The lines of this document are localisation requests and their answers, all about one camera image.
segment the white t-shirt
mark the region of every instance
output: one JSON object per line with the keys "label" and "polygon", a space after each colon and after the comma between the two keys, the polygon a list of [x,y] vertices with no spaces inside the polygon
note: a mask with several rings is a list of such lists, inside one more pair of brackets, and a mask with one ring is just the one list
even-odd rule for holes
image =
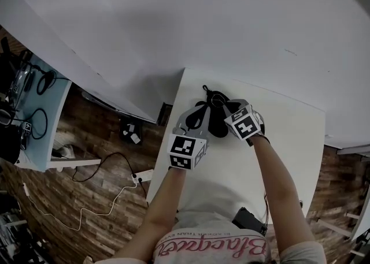
{"label": "white t-shirt", "polygon": [[[186,212],[179,223],[156,245],[155,264],[269,263],[271,252],[265,237],[256,231],[239,229],[218,214]],[[98,264],[144,264],[136,259],[108,259]],[[324,264],[321,244],[308,241],[280,254],[280,263]]]}

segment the person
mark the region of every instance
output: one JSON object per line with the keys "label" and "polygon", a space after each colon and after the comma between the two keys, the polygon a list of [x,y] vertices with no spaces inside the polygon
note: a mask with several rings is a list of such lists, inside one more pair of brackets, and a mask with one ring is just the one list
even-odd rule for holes
{"label": "person", "polygon": [[[280,263],[326,263],[323,247],[315,241],[302,213],[288,170],[263,135],[250,140],[265,185]],[[185,176],[186,170],[168,170],[135,236],[113,258],[99,264],[272,262],[268,242],[256,231],[239,229],[218,214],[176,215]]]}

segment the power strip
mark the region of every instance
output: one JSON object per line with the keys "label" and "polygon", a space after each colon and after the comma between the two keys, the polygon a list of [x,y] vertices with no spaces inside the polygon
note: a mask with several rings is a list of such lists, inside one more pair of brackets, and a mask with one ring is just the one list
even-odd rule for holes
{"label": "power strip", "polygon": [[150,170],[146,170],[145,172],[132,174],[131,177],[132,177],[132,180],[134,181],[134,183],[137,184],[137,183],[140,183],[140,182],[150,181],[152,176],[153,176],[153,173],[154,173],[154,170],[150,169]]}

